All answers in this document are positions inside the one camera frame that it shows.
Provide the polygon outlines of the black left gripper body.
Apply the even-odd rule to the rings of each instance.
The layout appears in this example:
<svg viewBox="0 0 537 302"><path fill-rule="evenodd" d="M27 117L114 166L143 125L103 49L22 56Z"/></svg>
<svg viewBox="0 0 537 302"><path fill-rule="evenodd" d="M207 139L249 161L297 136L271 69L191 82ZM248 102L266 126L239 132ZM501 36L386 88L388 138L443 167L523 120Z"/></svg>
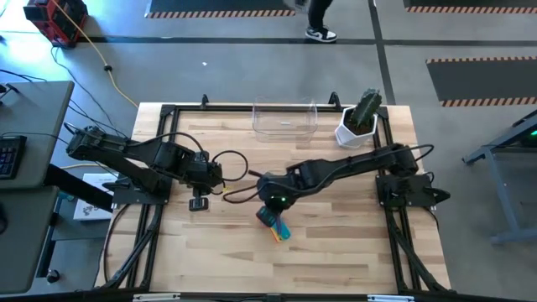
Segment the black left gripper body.
<svg viewBox="0 0 537 302"><path fill-rule="evenodd" d="M211 191L223 184L222 165L208 160L208 153L196 152L187 164L184 183L200 190Z"/></svg>

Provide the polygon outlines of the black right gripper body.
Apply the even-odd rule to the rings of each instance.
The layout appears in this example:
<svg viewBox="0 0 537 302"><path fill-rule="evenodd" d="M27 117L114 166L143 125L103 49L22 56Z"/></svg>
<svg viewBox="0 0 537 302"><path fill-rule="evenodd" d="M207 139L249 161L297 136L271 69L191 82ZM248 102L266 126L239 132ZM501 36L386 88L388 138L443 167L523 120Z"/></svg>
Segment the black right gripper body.
<svg viewBox="0 0 537 302"><path fill-rule="evenodd" d="M288 210L295 202L291 178L287 175L265 173L257 182L258 196L270 210Z"/></svg>

